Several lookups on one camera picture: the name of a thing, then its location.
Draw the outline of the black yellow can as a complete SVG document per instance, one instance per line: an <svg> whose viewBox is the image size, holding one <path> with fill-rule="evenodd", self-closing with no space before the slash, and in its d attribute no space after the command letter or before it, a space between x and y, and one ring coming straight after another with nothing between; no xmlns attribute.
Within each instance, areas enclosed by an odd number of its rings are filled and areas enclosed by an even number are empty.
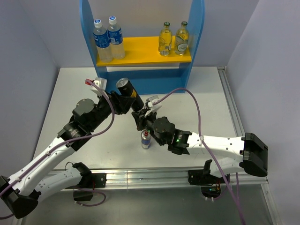
<svg viewBox="0 0 300 225"><path fill-rule="evenodd" d="M133 111L137 112L143 109L144 103L128 78L119 79L116 83L116 87L123 96L135 98L131 106Z"/></svg>

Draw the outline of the green-capped glass bottle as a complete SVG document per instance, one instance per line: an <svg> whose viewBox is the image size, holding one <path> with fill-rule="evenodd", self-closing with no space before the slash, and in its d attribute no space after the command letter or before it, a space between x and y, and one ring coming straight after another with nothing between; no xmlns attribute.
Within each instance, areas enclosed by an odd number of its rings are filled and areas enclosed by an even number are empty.
<svg viewBox="0 0 300 225"><path fill-rule="evenodd" d="M172 47L173 35L170 30L170 23L164 22L164 27L159 34L158 51L162 56L168 56Z"/></svg>
<svg viewBox="0 0 300 225"><path fill-rule="evenodd" d="M187 30L187 25L188 22L183 21L176 32L174 49L177 55L184 55L188 47L189 31Z"/></svg>

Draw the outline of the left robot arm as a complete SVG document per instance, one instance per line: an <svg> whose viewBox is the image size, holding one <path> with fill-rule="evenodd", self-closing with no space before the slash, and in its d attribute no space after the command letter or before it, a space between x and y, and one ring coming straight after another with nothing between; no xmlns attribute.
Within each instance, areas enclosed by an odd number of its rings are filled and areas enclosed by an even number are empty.
<svg viewBox="0 0 300 225"><path fill-rule="evenodd" d="M53 177L46 175L61 161L78 151L91 138L94 130L109 116L126 114L140 101L137 94L115 91L100 92L99 102L80 100L72 117L49 146L23 169L0 178L0 197L17 219L30 214L47 197L71 186L86 187L91 183L91 171L83 163Z"/></svg>

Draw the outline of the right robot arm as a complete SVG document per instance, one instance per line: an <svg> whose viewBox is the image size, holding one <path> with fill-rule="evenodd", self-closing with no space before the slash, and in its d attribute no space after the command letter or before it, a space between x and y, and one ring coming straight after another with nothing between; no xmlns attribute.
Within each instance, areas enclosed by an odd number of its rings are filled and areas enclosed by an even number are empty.
<svg viewBox="0 0 300 225"><path fill-rule="evenodd" d="M176 129L167 117L157 118L156 113L132 112L137 130L146 129L160 145L176 155L219 156L218 162L208 162L203 178L212 183L222 174L246 172L256 177L268 175L268 146L255 134L242 137L216 137Z"/></svg>

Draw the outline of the blue and yellow shelf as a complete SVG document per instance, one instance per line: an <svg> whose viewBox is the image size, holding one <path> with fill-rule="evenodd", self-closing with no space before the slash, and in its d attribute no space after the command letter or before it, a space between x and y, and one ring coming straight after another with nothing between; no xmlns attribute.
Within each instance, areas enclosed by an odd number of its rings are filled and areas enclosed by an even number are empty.
<svg viewBox="0 0 300 225"><path fill-rule="evenodd" d="M117 90L116 82L128 78L138 94L164 94L176 88L187 87L203 31L205 3L194 0L191 4L187 52L179 56L171 52L168 56L158 53L158 37L125 37L125 58L102 63L93 36L94 19L87 0L79 1L82 32L96 71L107 80L106 91Z"/></svg>

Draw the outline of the near red bull can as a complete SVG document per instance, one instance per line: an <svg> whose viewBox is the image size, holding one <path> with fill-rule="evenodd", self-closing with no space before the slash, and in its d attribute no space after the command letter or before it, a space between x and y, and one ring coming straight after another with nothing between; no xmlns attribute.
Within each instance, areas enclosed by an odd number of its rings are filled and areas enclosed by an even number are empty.
<svg viewBox="0 0 300 225"><path fill-rule="evenodd" d="M141 132L141 145L144 149L148 149L151 145L151 135L147 130Z"/></svg>

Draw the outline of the left plastic water bottle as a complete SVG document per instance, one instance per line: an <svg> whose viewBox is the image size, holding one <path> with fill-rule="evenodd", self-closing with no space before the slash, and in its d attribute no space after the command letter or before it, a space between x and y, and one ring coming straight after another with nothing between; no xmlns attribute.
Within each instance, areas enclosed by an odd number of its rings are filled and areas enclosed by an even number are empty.
<svg viewBox="0 0 300 225"><path fill-rule="evenodd" d="M110 48L110 39L108 37L108 31L103 26L100 19L94 20L93 30L94 40L97 46L99 58L104 63L109 63L113 60L113 55Z"/></svg>

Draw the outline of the plastic water bottle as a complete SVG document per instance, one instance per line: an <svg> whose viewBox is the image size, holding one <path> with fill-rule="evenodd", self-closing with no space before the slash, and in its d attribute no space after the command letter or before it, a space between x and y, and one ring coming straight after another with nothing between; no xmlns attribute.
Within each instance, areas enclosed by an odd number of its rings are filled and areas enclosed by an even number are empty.
<svg viewBox="0 0 300 225"><path fill-rule="evenodd" d="M103 26L100 19L94 20L93 30L94 40L97 46L99 58L104 63L109 63L113 60L113 55L110 48L110 39L108 37L108 31Z"/></svg>
<svg viewBox="0 0 300 225"><path fill-rule="evenodd" d="M112 45L112 56L118 60L123 59L125 57L123 35L121 26L117 23L117 19L115 16L109 17L109 26L107 28L107 31Z"/></svg>

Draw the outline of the right plastic water bottle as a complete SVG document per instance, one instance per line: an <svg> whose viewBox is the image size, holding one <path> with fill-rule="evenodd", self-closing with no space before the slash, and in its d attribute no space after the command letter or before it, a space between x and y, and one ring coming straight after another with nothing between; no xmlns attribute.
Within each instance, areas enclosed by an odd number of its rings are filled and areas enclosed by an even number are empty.
<svg viewBox="0 0 300 225"><path fill-rule="evenodd" d="M112 56L118 60L123 59L125 57L123 35L121 26L117 23L117 19L115 16L109 17L109 26L107 28L107 31L112 45Z"/></svg>

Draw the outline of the aluminium front rail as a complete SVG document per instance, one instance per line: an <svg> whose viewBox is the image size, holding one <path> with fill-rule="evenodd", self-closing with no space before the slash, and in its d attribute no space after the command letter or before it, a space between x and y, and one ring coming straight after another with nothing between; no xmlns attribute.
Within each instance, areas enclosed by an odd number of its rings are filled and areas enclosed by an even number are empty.
<svg viewBox="0 0 300 225"><path fill-rule="evenodd" d="M149 189L149 188L185 188L189 170L201 167L174 167L151 169L95 169L95 188L98 189Z"/></svg>

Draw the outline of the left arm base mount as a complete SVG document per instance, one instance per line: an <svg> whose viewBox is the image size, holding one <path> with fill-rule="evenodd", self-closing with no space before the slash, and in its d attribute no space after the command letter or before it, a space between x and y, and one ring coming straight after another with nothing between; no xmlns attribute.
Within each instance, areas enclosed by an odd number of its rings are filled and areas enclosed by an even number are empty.
<svg viewBox="0 0 300 225"><path fill-rule="evenodd" d="M75 204L79 204L84 207L94 207L101 205L106 200L106 195L96 190L96 188L104 188L106 183L106 173L91 173L83 176L80 183L76 186L71 186L73 189L73 199ZM83 202L90 201L94 196L94 193L102 195L104 198L101 202L96 204L86 204Z"/></svg>

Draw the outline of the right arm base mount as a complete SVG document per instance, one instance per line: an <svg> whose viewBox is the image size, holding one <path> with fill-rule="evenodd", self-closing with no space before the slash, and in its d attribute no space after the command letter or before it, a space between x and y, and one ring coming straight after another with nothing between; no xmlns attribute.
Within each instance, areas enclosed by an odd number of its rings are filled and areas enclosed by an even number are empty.
<svg viewBox="0 0 300 225"><path fill-rule="evenodd" d="M214 202L228 190L228 187L227 185L224 188L221 187L222 184L225 184L222 177L205 174L203 171L203 169L188 170L188 182L190 185L200 186L204 199Z"/></svg>

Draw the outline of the aluminium side rail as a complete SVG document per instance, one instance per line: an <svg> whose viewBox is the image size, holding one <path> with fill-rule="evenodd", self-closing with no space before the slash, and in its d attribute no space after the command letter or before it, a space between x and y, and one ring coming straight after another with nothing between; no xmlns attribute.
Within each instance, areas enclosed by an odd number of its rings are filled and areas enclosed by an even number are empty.
<svg viewBox="0 0 300 225"><path fill-rule="evenodd" d="M234 131L237 136L245 136L244 127L242 125L240 115L226 76L225 67L217 67L217 71L221 80L221 84L224 90L225 98L227 101L229 113L232 119Z"/></svg>

